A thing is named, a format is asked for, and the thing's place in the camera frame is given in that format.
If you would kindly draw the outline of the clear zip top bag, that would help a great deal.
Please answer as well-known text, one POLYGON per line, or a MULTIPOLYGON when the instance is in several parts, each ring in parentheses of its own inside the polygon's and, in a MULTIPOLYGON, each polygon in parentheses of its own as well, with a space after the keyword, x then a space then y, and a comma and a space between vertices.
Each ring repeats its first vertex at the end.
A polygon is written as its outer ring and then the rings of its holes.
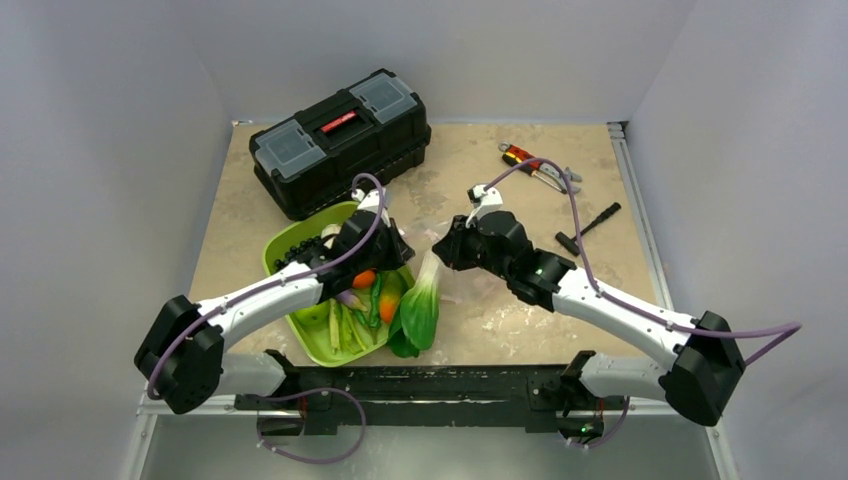
MULTIPOLYGON (((403 240, 415 251, 407 263, 416 278, 426 254, 443 238, 451 221, 416 219, 399 223, 403 240)), ((483 305, 497 299, 497 293, 504 287, 501 281, 481 269, 464 271, 452 270, 444 265, 440 267, 440 295, 443 303, 451 305, 483 305)))

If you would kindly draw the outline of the toy bok choy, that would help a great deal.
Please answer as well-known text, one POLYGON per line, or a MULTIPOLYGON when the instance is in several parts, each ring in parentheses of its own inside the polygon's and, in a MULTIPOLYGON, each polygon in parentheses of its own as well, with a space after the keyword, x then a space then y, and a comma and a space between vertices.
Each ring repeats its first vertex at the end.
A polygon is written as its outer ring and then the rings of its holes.
POLYGON ((387 341, 396 357, 418 357, 433 346, 440 317, 441 267, 438 257, 428 250, 414 285, 400 298, 387 341))

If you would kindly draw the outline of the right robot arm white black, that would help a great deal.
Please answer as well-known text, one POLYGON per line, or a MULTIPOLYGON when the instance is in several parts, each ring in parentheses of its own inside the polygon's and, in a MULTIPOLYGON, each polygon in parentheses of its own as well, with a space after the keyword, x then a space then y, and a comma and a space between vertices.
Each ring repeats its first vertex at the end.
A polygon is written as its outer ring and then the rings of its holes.
POLYGON ((508 211, 473 221, 454 217, 432 251, 453 270, 482 269, 504 280, 520 301, 585 321, 644 353, 642 359, 592 354, 561 381, 573 406, 608 396, 663 400, 682 417, 712 427, 745 372, 724 317, 706 311, 694 318, 602 282, 592 285, 585 269, 535 247, 508 211))

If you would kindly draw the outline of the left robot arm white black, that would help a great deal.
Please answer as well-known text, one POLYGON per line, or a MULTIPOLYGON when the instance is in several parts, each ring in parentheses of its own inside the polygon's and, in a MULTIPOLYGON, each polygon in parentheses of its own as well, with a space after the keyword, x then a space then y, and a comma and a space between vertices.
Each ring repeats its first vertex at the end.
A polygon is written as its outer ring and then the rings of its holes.
POLYGON ((167 300, 134 356, 147 381, 146 395, 175 414, 190 412, 209 398, 239 393, 260 395, 272 408, 297 399, 298 382, 271 355, 268 374, 250 382, 233 371, 228 350, 269 323, 295 311, 329 301, 349 290, 367 271, 403 267, 415 255, 393 219, 355 211, 328 238, 313 236, 289 249, 281 270, 223 296, 193 302, 184 295, 167 300))

